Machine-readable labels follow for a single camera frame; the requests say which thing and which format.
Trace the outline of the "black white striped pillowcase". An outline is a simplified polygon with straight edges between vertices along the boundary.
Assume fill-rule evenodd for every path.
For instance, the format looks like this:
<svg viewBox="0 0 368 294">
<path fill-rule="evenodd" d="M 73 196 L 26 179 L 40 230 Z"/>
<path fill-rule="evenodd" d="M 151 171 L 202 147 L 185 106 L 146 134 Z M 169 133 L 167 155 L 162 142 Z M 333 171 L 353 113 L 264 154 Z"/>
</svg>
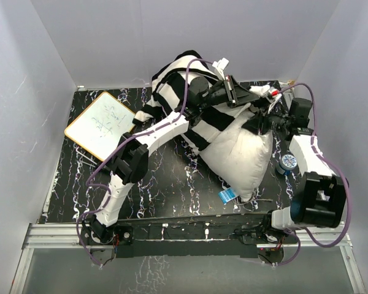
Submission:
<svg viewBox="0 0 368 294">
<path fill-rule="evenodd" d="M 154 74 L 151 78 L 151 96 L 136 112 L 132 123 L 138 126 L 151 118 L 164 118 L 173 111 L 178 113 L 184 99 L 186 107 L 194 107 L 190 102 L 191 81 L 197 77 L 204 77 L 210 86 L 218 81 L 218 77 L 201 59 L 198 52 L 187 50 Z M 231 108 L 225 101 L 208 107 L 201 113 L 199 122 L 182 134 L 182 137 L 193 152 L 198 154 L 209 147 L 222 131 L 249 108 L 249 103 Z"/>
</svg>

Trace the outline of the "white pillow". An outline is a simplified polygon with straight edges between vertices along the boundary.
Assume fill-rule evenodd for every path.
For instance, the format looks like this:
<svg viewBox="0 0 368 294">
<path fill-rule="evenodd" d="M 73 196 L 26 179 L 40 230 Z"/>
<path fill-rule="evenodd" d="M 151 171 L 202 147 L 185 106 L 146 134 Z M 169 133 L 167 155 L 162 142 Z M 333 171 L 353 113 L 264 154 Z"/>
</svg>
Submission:
<svg viewBox="0 0 368 294">
<path fill-rule="evenodd" d="M 199 153 L 202 160 L 238 194 L 241 201 L 249 202 L 260 186 L 267 171 L 273 135 L 255 135 L 242 125 L 251 113 L 241 113 L 227 129 Z"/>
</svg>

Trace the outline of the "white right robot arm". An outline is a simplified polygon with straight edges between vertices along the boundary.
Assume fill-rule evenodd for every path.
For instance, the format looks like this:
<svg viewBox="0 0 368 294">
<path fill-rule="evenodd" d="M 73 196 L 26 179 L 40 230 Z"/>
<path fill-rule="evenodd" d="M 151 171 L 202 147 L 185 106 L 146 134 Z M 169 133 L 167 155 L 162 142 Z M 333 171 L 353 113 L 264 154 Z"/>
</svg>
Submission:
<svg viewBox="0 0 368 294">
<path fill-rule="evenodd" d="M 270 98 L 266 96 L 254 103 L 255 115 L 243 126 L 261 135 L 269 130 L 278 132 L 289 144 L 301 181 L 289 207 L 268 212 L 261 227 L 262 238 L 275 243 L 287 229 L 336 228 L 344 211 L 346 192 L 342 178 L 322 160 L 315 132 L 308 127 L 312 102 L 295 98 L 284 113 L 273 110 Z"/>
</svg>

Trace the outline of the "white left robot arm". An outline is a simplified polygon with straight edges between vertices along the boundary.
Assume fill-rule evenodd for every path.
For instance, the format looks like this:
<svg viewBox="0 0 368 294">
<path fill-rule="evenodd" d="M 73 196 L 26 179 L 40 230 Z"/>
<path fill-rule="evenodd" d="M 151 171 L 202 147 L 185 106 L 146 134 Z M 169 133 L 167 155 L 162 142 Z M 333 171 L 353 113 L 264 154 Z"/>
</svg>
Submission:
<svg viewBox="0 0 368 294">
<path fill-rule="evenodd" d="M 113 240 L 112 226 L 118 220 L 121 200 L 146 175 L 153 152 L 178 135 L 202 151 L 247 107 L 259 108 L 266 101 L 265 94 L 245 89 L 232 76 L 210 85 L 206 75 L 189 81 L 175 73 L 163 84 L 170 87 L 169 93 L 158 87 L 151 101 L 160 104 L 166 117 L 143 132 L 123 134 L 117 148 L 100 165 L 113 173 L 104 200 L 90 218 L 90 230 L 101 244 Z"/>
</svg>

